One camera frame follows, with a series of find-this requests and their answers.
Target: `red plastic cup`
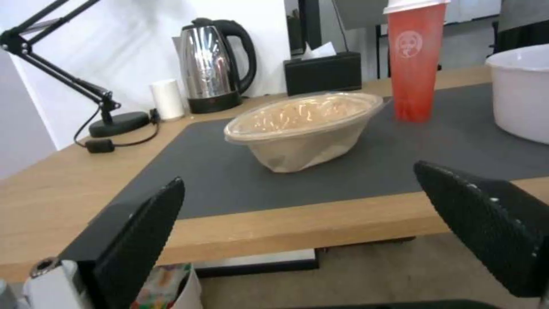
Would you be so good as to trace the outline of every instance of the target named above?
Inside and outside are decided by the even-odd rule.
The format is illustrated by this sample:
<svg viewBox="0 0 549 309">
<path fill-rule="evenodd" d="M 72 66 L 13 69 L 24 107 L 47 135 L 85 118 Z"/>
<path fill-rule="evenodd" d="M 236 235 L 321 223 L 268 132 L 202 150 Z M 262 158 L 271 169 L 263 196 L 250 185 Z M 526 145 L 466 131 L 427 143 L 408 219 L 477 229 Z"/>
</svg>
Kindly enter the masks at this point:
<svg viewBox="0 0 549 309">
<path fill-rule="evenodd" d="M 398 120 L 431 117 L 446 3 L 388 13 L 391 83 Z"/>
</svg>

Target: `floor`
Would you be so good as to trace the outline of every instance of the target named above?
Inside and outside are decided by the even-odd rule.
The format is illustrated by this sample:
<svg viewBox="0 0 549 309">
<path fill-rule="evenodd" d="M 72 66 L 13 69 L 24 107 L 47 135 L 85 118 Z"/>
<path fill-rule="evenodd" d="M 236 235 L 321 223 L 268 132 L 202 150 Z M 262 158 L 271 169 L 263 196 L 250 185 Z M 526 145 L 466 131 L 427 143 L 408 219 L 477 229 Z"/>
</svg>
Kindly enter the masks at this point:
<svg viewBox="0 0 549 309">
<path fill-rule="evenodd" d="M 320 269 L 203 279 L 205 309 L 280 308 L 470 299 L 506 309 L 536 308 L 510 295 L 451 235 L 401 244 L 319 252 Z"/>
</svg>

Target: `kettle handle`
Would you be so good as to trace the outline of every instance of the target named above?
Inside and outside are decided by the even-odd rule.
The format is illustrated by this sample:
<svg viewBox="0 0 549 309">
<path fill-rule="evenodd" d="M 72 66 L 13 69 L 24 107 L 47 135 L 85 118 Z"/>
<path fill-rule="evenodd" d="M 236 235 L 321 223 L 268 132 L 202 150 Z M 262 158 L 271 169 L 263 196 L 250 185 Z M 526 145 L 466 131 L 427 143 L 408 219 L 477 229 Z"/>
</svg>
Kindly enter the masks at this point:
<svg viewBox="0 0 549 309">
<path fill-rule="evenodd" d="M 236 21 L 234 20 L 215 20 L 213 21 L 214 25 L 217 27 L 220 33 L 222 33 L 223 36 L 237 36 L 242 41 L 242 46 L 244 47 L 244 51 L 248 55 L 248 72 L 246 75 L 238 81 L 238 92 L 242 94 L 244 91 L 246 91 L 250 85 L 251 82 L 254 80 L 255 74 L 257 73 L 257 59 L 255 57 L 255 50 L 254 50 L 254 44 L 251 41 L 250 35 L 246 32 L 246 29 L 244 29 L 242 26 L 240 26 Z M 234 57 L 234 54 L 232 52 L 231 46 L 229 45 L 227 41 L 227 49 L 229 50 L 229 54 L 232 54 Z"/>
</svg>

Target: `stainless steel kettle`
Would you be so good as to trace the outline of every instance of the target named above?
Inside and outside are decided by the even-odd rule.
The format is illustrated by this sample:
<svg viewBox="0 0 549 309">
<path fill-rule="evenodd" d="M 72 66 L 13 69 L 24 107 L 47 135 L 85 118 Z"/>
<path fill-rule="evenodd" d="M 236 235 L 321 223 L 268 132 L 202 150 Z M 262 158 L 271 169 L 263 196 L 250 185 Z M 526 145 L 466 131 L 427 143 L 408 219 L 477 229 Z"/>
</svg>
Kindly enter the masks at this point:
<svg viewBox="0 0 549 309">
<path fill-rule="evenodd" d="M 228 36 L 239 37 L 248 55 L 249 69 L 242 79 Z M 250 87 L 257 71 L 254 44 L 246 30 L 232 20 L 193 20 L 181 30 L 179 57 L 187 100 L 195 114 L 240 105 L 240 95 Z"/>
</svg>

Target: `cup logo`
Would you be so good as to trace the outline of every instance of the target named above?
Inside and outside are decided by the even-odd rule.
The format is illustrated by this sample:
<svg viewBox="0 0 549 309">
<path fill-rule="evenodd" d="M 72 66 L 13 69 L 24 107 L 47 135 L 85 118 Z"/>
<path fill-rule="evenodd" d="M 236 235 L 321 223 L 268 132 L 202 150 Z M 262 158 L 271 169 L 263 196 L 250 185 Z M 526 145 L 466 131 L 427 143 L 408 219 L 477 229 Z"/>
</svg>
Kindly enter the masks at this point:
<svg viewBox="0 0 549 309">
<path fill-rule="evenodd" d="M 423 38 L 415 31 L 404 31 L 396 37 L 396 53 L 402 58 L 412 58 L 423 47 Z"/>
</svg>

